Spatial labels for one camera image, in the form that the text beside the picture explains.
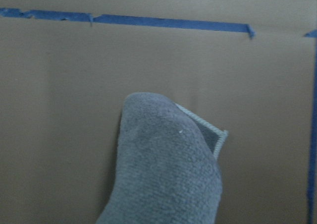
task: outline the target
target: blue painter's tape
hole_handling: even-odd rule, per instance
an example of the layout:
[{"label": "blue painter's tape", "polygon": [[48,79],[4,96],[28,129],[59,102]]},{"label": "blue painter's tape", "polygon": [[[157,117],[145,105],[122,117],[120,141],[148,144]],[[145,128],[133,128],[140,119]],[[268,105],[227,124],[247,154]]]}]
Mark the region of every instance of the blue painter's tape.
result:
[{"label": "blue painter's tape", "polygon": [[317,29],[306,33],[305,37],[317,37]]},{"label": "blue painter's tape", "polygon": [[228,22],[209,22],[195,21],[183,19],[165,19],[154,17],[134,17],[103,14],[93,18],[90,13],[81,12],[58,12],[44,10],[30,10],[21,12],[16,8],[0,8],[0,15],[3,17],[18,17],[18,18],[36,18],[46,20],[69,20],[77,22],[97,22],[110,24],[124,24],[136,26],[151,26],[151,27],[169,27],[183,29],[198,29],[212,31],[227,31],[227,32],[244,32],[248,33],[250,38],[255,36],[255,31],[249,24],[228,23]]},{"label": "blue painter's tape", "polygon": [[311,130],[311,147],[309,157],[308,170],[308,224],[313,224],[314,213],[314,197],[315,197],[315,175],[316,175],[316,151],[317,151],[317,41],[315,45],[315,81],[314,81],[314,97],[313,97],[313,116],[312,116],[312,130]]}]

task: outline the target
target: folded cloth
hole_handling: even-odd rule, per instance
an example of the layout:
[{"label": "folded cloth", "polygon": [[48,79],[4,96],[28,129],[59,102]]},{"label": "folded cloth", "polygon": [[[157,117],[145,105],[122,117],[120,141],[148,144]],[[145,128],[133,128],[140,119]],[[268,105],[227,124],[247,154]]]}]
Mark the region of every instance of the folded cloth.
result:
[{"label": "folded cloth", "polygon": [[214,223],[222,192],[216,157],[226,136],[163,95],[128,96],[115,184],[97,224]]}]

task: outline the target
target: flat surface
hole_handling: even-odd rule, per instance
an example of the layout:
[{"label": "flat surface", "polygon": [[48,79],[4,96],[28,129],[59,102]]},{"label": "flat surface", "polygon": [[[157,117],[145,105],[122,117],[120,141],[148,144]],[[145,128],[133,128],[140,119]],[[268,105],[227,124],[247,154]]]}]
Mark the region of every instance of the flat surface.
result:
[{"label": "flat surface", "polygon": [[0,0],[257,31],[250,41],[245,33],[0,18],[0,222],[93,224],[113,186],[124,98],[148,91],[229,130],[216,223],[304,223],[315,50],[303,34],[315,28],[315,1]]}]

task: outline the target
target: gray towel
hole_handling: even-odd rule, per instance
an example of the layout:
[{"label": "gray towel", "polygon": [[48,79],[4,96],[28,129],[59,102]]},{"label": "gray towel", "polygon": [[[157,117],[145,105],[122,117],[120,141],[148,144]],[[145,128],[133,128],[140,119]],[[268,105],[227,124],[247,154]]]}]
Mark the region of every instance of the gray towel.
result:
[{"label": "gray towel", "polygon": [[97,224],[214,223],[226,135],[163,95],[128,96],[115,184]]}]

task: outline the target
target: horizontal blue tape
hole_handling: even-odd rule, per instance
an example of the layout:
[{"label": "horizontal blue tape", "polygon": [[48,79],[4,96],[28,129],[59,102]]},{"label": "horizontal blue tape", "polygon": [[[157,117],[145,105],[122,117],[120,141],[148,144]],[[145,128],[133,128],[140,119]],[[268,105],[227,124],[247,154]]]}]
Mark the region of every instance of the horizontal blue tape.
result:
[{"label": "horizontal blue tape", "polygon": [[317,37],[317,29],[306,33],[305,37]]},{"label": "horizontal blue tape", "polygon": [[17,18],[35,18],[46,20],[69,20],[77,22],[97,22],[110,24],[124,24],[136,26],[151,26],[151,27],[169,27],[169,28],[184,28],[212,31],[227,31],[227,32],[244,32],[248,33],[250,38],[255,36],[255,31],[249,24],[228,23],[228,22],[209,22],[195,21],[182,19],[164,19],[154,17],[135,17],[135,16],[120,16],[103,14],[93,18],[90,13],[81,12],[58,12],[44,10],[30,10],[22,12],[17,8],[0,8],[0,15],[3,17]]}]

